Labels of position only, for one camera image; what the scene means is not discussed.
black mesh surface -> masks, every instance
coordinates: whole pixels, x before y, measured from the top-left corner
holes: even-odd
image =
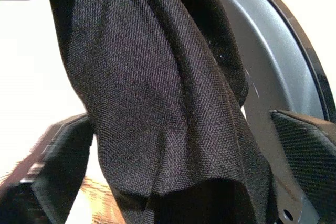
[[[329,220],[327,223],[334,223],[336,146],[327,132],[312,124],[276,112],[272,119],[295,179],[318,213]]]

gray plastic panel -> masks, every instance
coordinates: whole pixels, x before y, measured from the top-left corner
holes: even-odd
[[[317,224],[319,216],[295,181],[270,109],[324,119],[310,70],[291,31],[268,0],[222,0],[249,81],[247,121],[276,178],[284,223]],[[293,221],[286,218],[289,211]]]

woven fabric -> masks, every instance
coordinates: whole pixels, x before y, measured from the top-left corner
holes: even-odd
[[[273,223],[219,0],[51,0],[62,58],[127,223]]]

textured black plastic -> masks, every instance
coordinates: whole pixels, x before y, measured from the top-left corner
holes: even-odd
[[[320,216],[336,221],[336,125],[310,116],[272,111],[286,158]]]

black edge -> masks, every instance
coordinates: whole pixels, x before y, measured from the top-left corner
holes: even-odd
[[[308,39],[306,33],[303,31],[299,22],[295,19],[293,13],[288,9],[288,7],[284,4],[282,0],[269,1],[291,31],[302,51],[321,101],[324,119],[336,123],[336,107],[328,78],[323,71],[322,64],[310,40]]]

